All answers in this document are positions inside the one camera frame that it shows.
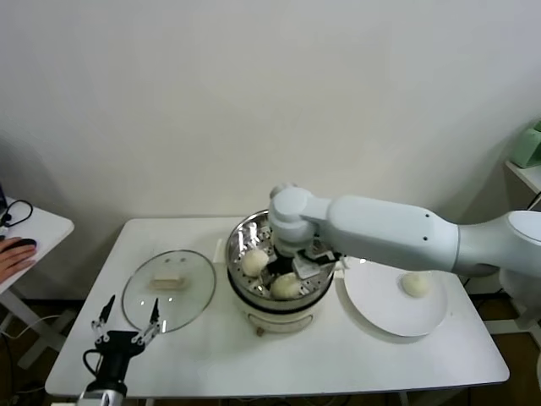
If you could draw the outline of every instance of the green object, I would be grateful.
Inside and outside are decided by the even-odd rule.
[[[541,165],[541,121],[519,135],[509,160],[518,167]]]

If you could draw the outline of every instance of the glass lid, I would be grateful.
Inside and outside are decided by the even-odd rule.
[[[124,287],[123,313],[128,322],[148,326],[158,299],[160,333],[172,332],[200,315],[216,289],[212,263],[190,250],[168,251],[148,260],[135,271]]]

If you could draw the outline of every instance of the floor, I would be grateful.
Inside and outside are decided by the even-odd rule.
[[[42,316],[62,313],[59,305],[32,306],[34,311]],[[505,299],[488,300],[483,303],[479,313],[484,320],[506,319],[516,316],[515,311]],[[0,320],[5,316],[5,310],[0,308]],[[14,320],[8,333],[17,335],[25,325]],[[26,332],[18,340],[8,340],[11,354],[14,358],[14,392],[19,394],[17,406],[49,406],[52,402],[67,402],[70,399],[52,398],[43,389],[47,375],[52,368],[57,354],[47,350],[29,370],[21,370],[16,366],[17,359],[37,339],[33,331]],[[503,354],[505,362],[511,371],[509,381],[500,385],[472,387],[464,390],[448,401],[445,406],[480,406],[485,404],[504,404],[516,406],[541,405],[541,391],[536,377],[536,364],[539,350],[527,334],[513,334],[495,337],[495,342]],[[8,405],[6,400],[12,392],[10,383],[8,351],[5,342],[0,340],[0,405]],[[409,394],[410,400],[415,400],[421,392]],[[126,406],[138,406],[138,401],[129,400]],[[391,394],[359,394],[339,397],[318,398],[273,398],[273,399],[229,399],[229,400],[164,400],[156,402],[156,406],[396,406],[399,405],[398,395]]]

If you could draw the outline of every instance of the white wall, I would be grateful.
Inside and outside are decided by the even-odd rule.
[[[294,180],[504,210],[541,110],[537,0],[0,3],[0,179],[75,232],[18,287],[81,297],[130,217],[245,214]]]

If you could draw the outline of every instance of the robotic claw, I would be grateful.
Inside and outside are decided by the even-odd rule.
[[[89,372],[95,377],[77,401],[77,406],[120,406],[128,388],[124,383],[129,361],[145,351],[155,336],[160,332],[160,313],[158,299],[150,314],[149,325],[140,332],[106,331],[105,327],[115,295],[111,297],[100,313],[97,321],[92,321],[92,330],[96,340],[95,349],[85,351],[83,362]],[[94,370],[86,357],[88,354],[99,354],[101,360]]]

